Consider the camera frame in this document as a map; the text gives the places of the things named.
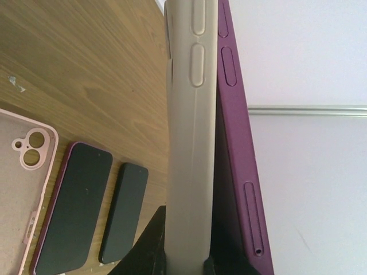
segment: clear phone case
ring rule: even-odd
[[[57,143],[52,127],[0,109],[0,270],[4,275],[23,271]]]

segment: phone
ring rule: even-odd
[[[132,248],[147,181],[147,168],[121,166],[99,251],[102,264],[121,260]]]
[[[51,197],[31,263],[33,275],[55,275],[84,265],[112,166],[112,155],[71,144]]]

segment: phone stand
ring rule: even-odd
[[[130,252],[108,275],[165,275],[166,206],[160,206]],[[204,275],[259,275],[226,234],[213,222],[210,257]]]

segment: phone screen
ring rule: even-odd
[[[35,255],[36,275],[61,274],[84,265],[112,165],[109,152],[84,143],[73,144],[65,157],[43,245]]]

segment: wooden table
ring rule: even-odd
[[[154,0],[7,0],[0,11],[0,107],[47,123],[60,136],[36,236],[66,145],[81,140],[114,156],[88,261],[67,273],[105,275],[114,265],[100,266],[97,255],[119,166],[133,162],[149,169],[137,237],[165,204],[163,16]]]

